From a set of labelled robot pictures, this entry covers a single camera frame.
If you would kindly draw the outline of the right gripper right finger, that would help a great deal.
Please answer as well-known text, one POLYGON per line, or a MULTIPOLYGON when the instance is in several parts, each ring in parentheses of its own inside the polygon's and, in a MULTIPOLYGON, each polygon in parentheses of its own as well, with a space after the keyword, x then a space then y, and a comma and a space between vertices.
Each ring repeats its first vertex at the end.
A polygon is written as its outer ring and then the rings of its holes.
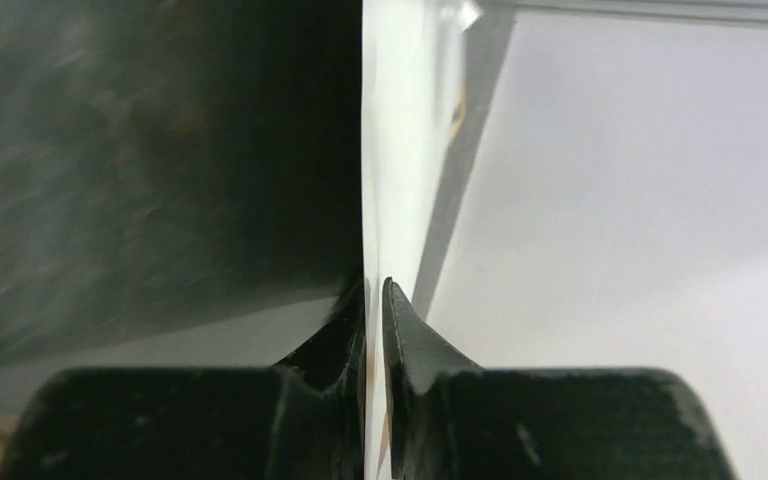
POLYGON ((650 368, 490 369, 383 283, 396 479, 731 479, 707 411, 650 368))

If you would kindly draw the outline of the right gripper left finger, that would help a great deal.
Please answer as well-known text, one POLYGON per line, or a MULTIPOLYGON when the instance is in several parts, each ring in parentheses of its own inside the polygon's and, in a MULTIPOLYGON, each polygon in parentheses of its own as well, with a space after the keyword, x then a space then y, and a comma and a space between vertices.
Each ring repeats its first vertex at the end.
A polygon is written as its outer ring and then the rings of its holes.
POLYGON ((365 285, 267 367, 68 369, 32 397, 0 479, 359 479, 365 285))

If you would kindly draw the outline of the landscape photo print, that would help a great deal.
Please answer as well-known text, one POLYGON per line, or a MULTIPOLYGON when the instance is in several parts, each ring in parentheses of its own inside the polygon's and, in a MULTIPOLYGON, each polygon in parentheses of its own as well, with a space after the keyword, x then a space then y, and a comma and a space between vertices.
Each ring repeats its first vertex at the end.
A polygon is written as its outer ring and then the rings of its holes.
POLYGON ((362 12, 362 225, 366 278, 365 467, 379 477, 386 393, 381 291, 412 293, 444 160, 465 115, 467 30, 475 1, 366 1, 362 12))

